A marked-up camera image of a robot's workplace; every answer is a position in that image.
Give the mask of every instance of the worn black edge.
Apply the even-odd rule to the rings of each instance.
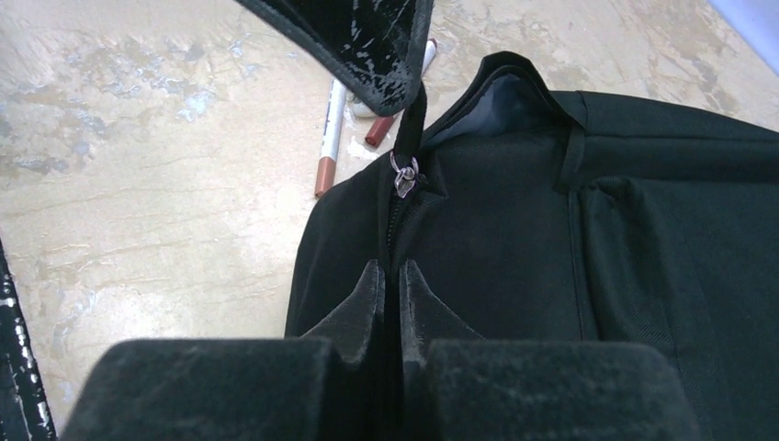
[[[57,438],[29,333],[0,242],[0,420],[8,441]]]
[[[433,17],[434,0],[412,0],[415,2],[416,14],[413,18],[411,35],[409,35],[409,50],[405,61],[408,63],[409,79],[406,83],[405,93],[399,101],[388,104],[371,93],[373,87],[357,78],[357,76],[329,51],[324,45],[315,39],[310,31],[293,24],[282,12],[275,10],[261,0],[236,0],[241,6],[252,14],[258,16],[279,33],[298,44],[303,50],[311,54],[331,74],[335,76],[347,89],[354,93],[372,111],[380,117],[389,117],[400,113],[410,106],[416,98],[416,92],[422,83],[422,62],[424,48],[427,44],[427,34]]]

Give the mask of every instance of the painted surface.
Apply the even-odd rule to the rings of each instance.
[[[779,130],[779,78],[705,0],[439,0],[432,36],[431,122],[512,50]],[[330,79],[230,1],[0,2],[0,237],[60,428],[118,341],[281,335]],[[369,126],[346,115],[336,180]]]

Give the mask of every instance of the marker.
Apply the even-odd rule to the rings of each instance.
[[[327,120],[324,121],[322,152],[317,166],[317,180],[314,196],[321,197],[335,181],[335,163],[338,161],[338,144],[341,142],[341,122],[346,105],[346,87],[333,79],[330,86],[330,98],[327,102]]]
[[[424,61],[422,62],[422,75],[427,71],[430,66],[430,62],[435,58],[435,52],[438,49],[438,41],[435,39],[429,39],[427,46],[424,47]],[[390,131],[392,124],[395,123],[397,115],[391,117],[378,118],[373,121],[373,126],[367,131],[366,143],[373,147],[378,147],[384,137],[387,136],[387,132]]]

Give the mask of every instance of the white paint smear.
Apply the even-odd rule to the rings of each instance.
[[[22,347],[22,356],[27,360],[27,368],[32,369],[32,354],[26,346]]]
[[[357,142],[357,139],[354,136],[352,137],[351,142],[349,142],[349,145],[346,147],[346,152],[349,153],[349,156],[360,159],[368,159],[369,161],[373,161],[374,159],[378,158],[378,153],[368,150],[365,145]]]
[[[42,420],[42,423],[40,425],[42,427],[46,427],[49,425],[49,408],[46,406],[45,401],[41,401],[38,403],[38,414],[40,414],[40,419]]]

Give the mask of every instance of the zipper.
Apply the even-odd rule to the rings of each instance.
[[[395,190],[389,198],[389,223],[387,224],[387,250],[389,251],[389,261],[392,266],[392,251],[395,244],[396,231],[400,223],[400,217],[403,209],[409,205],[413,196],[424,182],[424,175],[419,173],[419,163],[412,156],[411,163],[405,167],[399,167],[395,160],[395,152],[389,152],[389,165],[395,172],[393,184]]]

